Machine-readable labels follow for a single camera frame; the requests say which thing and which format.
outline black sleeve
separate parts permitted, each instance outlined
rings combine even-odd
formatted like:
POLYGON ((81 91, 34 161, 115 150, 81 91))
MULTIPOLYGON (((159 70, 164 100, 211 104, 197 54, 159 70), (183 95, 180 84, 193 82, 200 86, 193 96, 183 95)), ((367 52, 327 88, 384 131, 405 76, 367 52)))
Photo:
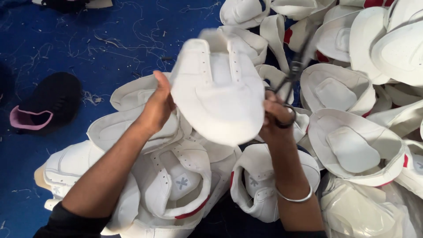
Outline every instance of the black sleeve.
POLYGON ((86 218, 75 215, 59 202, 50 215, 47 226, 41 227, 34 238, 100 238, 100 232, 109 222, 106 218, 86 218))
POLYGON ((287 232, 288 238, 327 238, 325 231, 296 231, 287 232))

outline silver bangle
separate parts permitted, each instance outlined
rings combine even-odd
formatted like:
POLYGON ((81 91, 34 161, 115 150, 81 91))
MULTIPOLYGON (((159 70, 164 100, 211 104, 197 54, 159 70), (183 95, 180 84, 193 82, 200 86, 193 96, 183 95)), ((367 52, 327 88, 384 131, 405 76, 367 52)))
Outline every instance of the silver bangle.
POLYGON ((285 197, 284 195, 282 195, 282 194, 279 192, 279 189, 276 187, 276 184, 275 184, 275 190, 276 190, 276 193, 277 193, 279 196, 281 196, 282 198, 284 198, 285 200, 288 200, 288 201, 290 201, 290 202, 305 202, 305 201, 309 200, 309 199, 311 198, 311 196, 313 195, 313 188, 311 187, 311 185, 310 185, 310 193, 307 195, 307 197, 305 197, 305 198, 303 198, 303 199, 300 199, 300 200, 294 200, 294 199, 289 199, 289 198, 285 197))

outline black scissors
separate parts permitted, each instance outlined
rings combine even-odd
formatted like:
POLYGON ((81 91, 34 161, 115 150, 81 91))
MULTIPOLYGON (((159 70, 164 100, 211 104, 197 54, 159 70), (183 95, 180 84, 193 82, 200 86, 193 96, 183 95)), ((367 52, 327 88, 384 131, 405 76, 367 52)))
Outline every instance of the black scissors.
POLYGON ((305 68, 308 66, 308 63, 310 62, 310 47, 312 45, 312 39, 314 36, 314 33, 317 30, 317 26, 314 26, 311 28, 311 30, 308 32, 307 38, 304 41, 301 50, 297 53, 295 53, 294 57, 292 58, 291 65, 289 66, 289 73, 288 75, 282 79, 282 81, 279 83, 279 85, 276 87, 276 89, 272 89, 270 87, 266 87, 265 90, 273 91, 275 94, 279 92, 279 90, 287 83, 290 83, 290 89, 289 92, 285 98, 284 103, 282 104, 284 107, 291 109, 292 118, 289 122, 280 122, 279 120, 275 120, 275 123, 277 127, 281 129, 285 129, 290 127, 294 124, 295 119, 297 119, 297 115, 295 113, 295 109, 292 105, 289 105, 288 103, 285 103, 289 100, 289 96, 291 95, 291 92, 294 89, 295 82, 299 81, 302 72, 305 70, 305 68))

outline blue mat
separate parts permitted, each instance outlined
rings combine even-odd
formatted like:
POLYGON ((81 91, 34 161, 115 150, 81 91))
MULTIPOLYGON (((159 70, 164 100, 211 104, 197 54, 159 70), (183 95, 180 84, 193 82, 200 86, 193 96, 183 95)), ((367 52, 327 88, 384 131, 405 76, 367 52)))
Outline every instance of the blue mat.
MULTIPOLYGON (((108 102, 116 88, 138 78, 134 73, 170 71, 174 61, 162 62, 161 56, 176 59, 184 41, 221 25, 222 3, 216 0, 113 4, 61 15, 30 1, 0 2, 0 238, 32 237, 46 224, 50 211, 44 203, 52 195, 35 185, 34 171, 50 154, 87 140, 92 121, 116 112, 108 102), (11 109, 59 71, 77 76, 86 96, 96 95, 94 103, 81 102, 72 124, 46 137, 16 135, 8 120, 11 109)), ((270 50, 268 55, 266 63, 277 66, 270 50)), ((295 97, 298 106, 298 87, 295 97)))

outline forearm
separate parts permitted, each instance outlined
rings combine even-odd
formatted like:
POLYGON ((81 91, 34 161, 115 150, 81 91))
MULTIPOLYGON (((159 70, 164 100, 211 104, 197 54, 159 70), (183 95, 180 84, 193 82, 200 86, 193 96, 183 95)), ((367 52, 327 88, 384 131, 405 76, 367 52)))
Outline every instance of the forearm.
MULTIPOLYGON (((275 170, 276 187, 290 199, 303 199, 310 192, 310 185, 302 169, 297 146, 292 133, 285 133, 287 138, 269 144, 275 170)), ((303 203, 290 202, 278 196, 280 221, 287 231, 324 230, 320 208, 316 196, 303 203)))
POLYGON ((133 123, 77 181, 63 199, 63 207, 88 218, 110 216, 127 176, 149 138, 141 124, 133 123))

